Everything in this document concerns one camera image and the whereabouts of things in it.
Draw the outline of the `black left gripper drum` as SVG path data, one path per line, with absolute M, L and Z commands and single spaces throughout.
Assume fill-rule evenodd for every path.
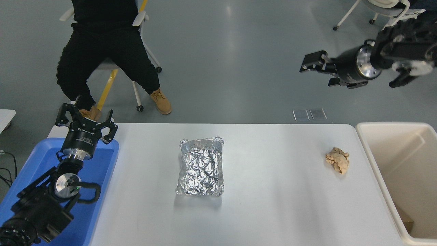
M 70 155 L 82 151 L 86 155 L 93 155 L 101 138 L 101 131 L 96 126 L 97 122 L 89 119 L 84 119 L 83 122 L 72 121 L 61 152 Z

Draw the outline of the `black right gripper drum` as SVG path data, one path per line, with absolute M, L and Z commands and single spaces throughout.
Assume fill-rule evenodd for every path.
M 347 81 L 363 81 L 363 78 L 358 72 L 356 57 L 360 47 L 349 49 L 339 56 L 333 58 L 333 62 L 337 69 L 337 78 Z

